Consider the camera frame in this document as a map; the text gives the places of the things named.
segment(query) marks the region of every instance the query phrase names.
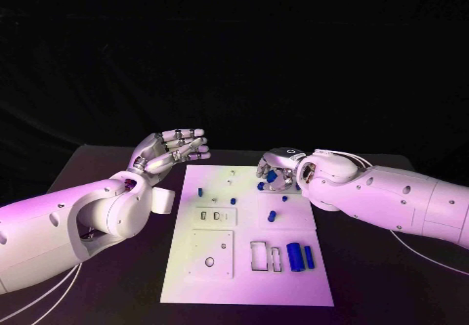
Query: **dark table surface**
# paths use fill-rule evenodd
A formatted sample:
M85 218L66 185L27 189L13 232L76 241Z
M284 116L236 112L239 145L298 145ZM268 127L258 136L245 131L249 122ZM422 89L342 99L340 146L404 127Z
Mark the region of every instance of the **dark table surface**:
M49 192L108 178L125 168L132 148L82 146ZM262 152L212 150L194 165L256 165ZM373 165L412 170L395 155L362 155ZM141 233L83 263L75 285L40 324L467 324L469 276L411 253L388 230L313 207L334 307L160 303L186 165L157 185L176 191L170 215L150 215ZM399 234L432 259L469 271L469 251ZM0 295L0 318L30 303L66 272ZM30 324L52 307L60 288L4 324Z

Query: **rectangular hole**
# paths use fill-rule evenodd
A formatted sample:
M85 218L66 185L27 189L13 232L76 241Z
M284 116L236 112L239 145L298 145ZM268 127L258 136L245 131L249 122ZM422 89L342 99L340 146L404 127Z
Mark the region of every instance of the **rectangular hole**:
M268 270L265 242L251 242L251 270Z
M278 249L278 247L271 248L271 267L274 269L274 272L281 272L280 249Z

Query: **blue cylinder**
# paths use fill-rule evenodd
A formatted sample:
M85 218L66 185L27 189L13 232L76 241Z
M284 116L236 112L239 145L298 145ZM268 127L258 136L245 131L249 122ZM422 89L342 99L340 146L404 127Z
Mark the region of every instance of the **blue cylinder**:
M313 254L310 253L310 247L304 246L304 255L306 255L306 262L307 262L307 268L314 268L314 262L313 262Z
M268 171L265 180L268 183L271 183L277 178L277 173L274 171Z
M277 212L275 212L275 211L271 211L271 212L268 213L268 218L267 218L267 220L268 220L269 222L274 222L274 220L275 220L275 215L277 215Z
M287 244L285 251L288 252L291 272L304 271L304 261L303 261L300 244L297 242L291 242L290 244Z

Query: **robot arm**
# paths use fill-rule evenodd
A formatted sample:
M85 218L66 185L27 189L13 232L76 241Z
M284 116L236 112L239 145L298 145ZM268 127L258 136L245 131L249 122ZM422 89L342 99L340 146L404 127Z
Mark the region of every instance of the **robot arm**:
M150 211L170 213L174 192L153 188L176 163L210 157L203 130L151 134L109 179L0 208L0 294L73 267L142 229ZM93 229L77 234L76 222Z
M355 163L327 150L310 156L293 148L267 152L256 176L278 176L269 190L284 190L295 180L301 195L326 211L389 230L434 237L469 248L469 188L411 171Z

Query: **black backdrop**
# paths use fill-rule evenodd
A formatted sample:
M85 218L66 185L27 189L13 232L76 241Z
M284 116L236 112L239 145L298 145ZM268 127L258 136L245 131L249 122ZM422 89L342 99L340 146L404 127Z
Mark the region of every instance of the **black backdrop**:
M323 2L2 5L0 203L80 144L189 127L216 149L402 154L469 185L467 8Z

